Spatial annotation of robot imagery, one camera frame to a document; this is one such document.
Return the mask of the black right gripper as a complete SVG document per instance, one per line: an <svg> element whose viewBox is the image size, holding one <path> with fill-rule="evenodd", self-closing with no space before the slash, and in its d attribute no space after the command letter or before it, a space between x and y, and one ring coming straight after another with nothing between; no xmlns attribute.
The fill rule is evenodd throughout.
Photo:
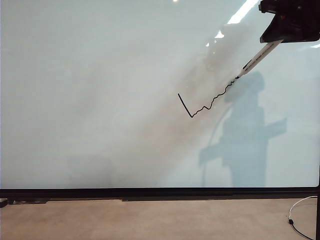
<svg viewBox="0 0 320 240"><path fill-rule="evenodd" d="M318 0L262 0L260 12L274 14L260 36L260 43L316 42L320 39L320 2Z"/></svg>

